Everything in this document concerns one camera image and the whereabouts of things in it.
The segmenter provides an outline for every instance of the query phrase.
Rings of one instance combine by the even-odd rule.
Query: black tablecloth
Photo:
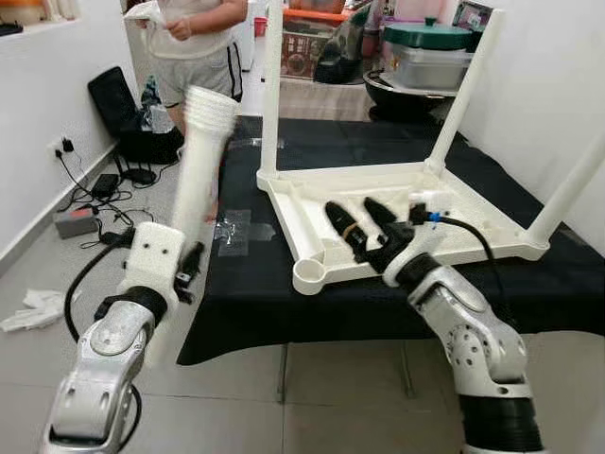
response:
[[[278,168],[392,164],[423,160],[439,129],[314,120],[280,123],[285,149]],[[236,138],[260,137],[259,118],[243,118]],[[260,149],[232,149],[224,164],[218,219],[225,210],[251,210],[251,222],[271,224],[269,242],[251,241],[247,256],[211,251],[206,291],[181,350],[179,364],[196,364],[247,347],[287,341],[420,339],[432,337],[400,289],[379,278],[329,285],[315,296],[292,287],[293,259],[268,195],[256,188]],[[457,136],[447,167],[523,227],[542,205],[493,159]],[[497,298],[486,263],[457,269],[488,299]],[[603,258],[562,224],[537,262],[498,260],[518,329],[605,332]]]

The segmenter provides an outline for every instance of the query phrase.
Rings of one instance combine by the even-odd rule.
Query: gray shorts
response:
[[[158,59],[151,57],[160,98],[170,108],[185,101],[187,87],[197,85],[239,101],[242,97],[242,67],[237,44],[200,59]]]

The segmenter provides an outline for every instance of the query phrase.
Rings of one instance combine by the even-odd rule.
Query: white t-shirt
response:
[[[193,16],[200,12],[214,9],[221,4],[220,0],[158,0],[160,10],[167,22],[183,17]],[[161,26],[155,25],[149,30],[149,52],[159,59],[198,59],[227,47],[232,41],[232,33],[227,30],[218,33],[192,35],[188,40],[179,41]]]

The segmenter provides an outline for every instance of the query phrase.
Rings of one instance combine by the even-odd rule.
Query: green pot lid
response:
[[[425,24],[392,24],[385,28],[385,40],[408,47],[433,50],[463,49],[472,41],[473,32],[459,26],[436,25],[434,17]]]

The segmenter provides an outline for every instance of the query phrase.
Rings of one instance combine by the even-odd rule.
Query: wall outlet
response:
[[[59,150],[60,152],[63,152],[63,143],[62,143],[62,137],[58,137],[55,140],[52,140],[51,142],[48,143],[48,145],[46,146],[46,149],[48,151],[48,154],[50,154],[53,158],[57,158],[57,156],[55,155],[55,150]]]

